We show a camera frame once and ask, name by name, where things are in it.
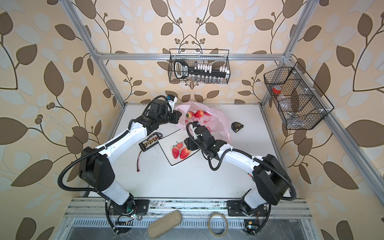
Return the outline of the pink plastic bag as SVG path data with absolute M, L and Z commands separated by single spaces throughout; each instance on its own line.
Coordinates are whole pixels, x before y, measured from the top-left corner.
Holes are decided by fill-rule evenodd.
M 177 106 L 176 110 L 182 113 L 182 116 L 179 119 L 179 123 L 177 124 L 179 129 L 185 131 L 187 123 L 197 121 L 200 125 L 206 126 L 216 139 L 224 140 L 227 143 L 232 142 L 230 134 L 231 122 L 227 116 L 217 108 L 211 108 L 197 102 L 187 102 Z M 207 111 L 211 114 L 211 116 L 203 116 L 201 119 L 186 118 L 186 113 L 188 111 L 196 112 L 198 110 Z

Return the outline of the small red fake cherry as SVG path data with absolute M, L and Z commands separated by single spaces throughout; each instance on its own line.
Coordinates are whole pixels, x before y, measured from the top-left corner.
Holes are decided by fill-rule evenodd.
M 176 146 L 177 146 L 179 149 L 182 149 L 183 146 L 184 146 L 184 144 L 183 144 L 183 143 L 178 143 Z

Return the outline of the red fake strawberry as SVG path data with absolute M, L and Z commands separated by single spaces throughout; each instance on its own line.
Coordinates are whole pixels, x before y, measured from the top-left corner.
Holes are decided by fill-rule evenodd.
M 184 160 L 191 154 L 191 150 L 188 148 L 183 148 L 180 152 L 180 159 Z
M 174 159 L 177 159 L 180 155 L 180 149 L 177 146 L 172 148 L 172 155 Z

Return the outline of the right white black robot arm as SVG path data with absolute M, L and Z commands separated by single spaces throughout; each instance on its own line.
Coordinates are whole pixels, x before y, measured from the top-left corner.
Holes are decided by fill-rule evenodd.
M 297 191 L 283 166 L 273 155 L 254 156 L 216 140 L 206 126 L 198 122 L 186 125 L 187 149 L 201 150 L 212 171 L 229 163 L 251 175 L 256 186 L 247 191 L 241 200 L 243 211 L 250 211 L 264 204 L 276 206 L 281 200 L 293 201 Z

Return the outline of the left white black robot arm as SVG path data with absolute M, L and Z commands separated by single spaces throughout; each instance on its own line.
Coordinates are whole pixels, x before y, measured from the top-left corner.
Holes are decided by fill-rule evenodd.
M 178 98 L 174 95 L 157 96 L 145 108 L 142 115 L 132 119 L 125 131 L 98 146 L 86 148 L 82 156 L 69 164 L 58 177 L 58 186 L 69 192 L 95 192 L 106 201 L 124 205 L 130 197 L 116 180 L 112 164 L 130 147 L 146 139 L 163 124 L 177 124 L 182 113 L 175 110 Z M 65 174 L 79 165 L 79 177 L 90 185 L 89 188 L 72 188 L 63 183 Z

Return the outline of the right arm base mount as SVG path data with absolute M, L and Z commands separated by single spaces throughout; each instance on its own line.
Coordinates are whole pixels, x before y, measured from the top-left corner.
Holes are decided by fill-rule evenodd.
M 252 209 L 243 200 L 228 200 L 227 209 L 230 217 L 266 217 L 268 213 L 267 206 L 260 205 Z

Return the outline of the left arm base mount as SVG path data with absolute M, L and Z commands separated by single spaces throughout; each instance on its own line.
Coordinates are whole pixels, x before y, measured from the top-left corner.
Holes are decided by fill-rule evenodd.
M 108 206 L 108 212 L 113 216 L 131 216 L 131 215 L 146 215 L 149 210 L 150 200 L 133 199 L 127 200 L 123 205 L 118 205 L 111 202 Z

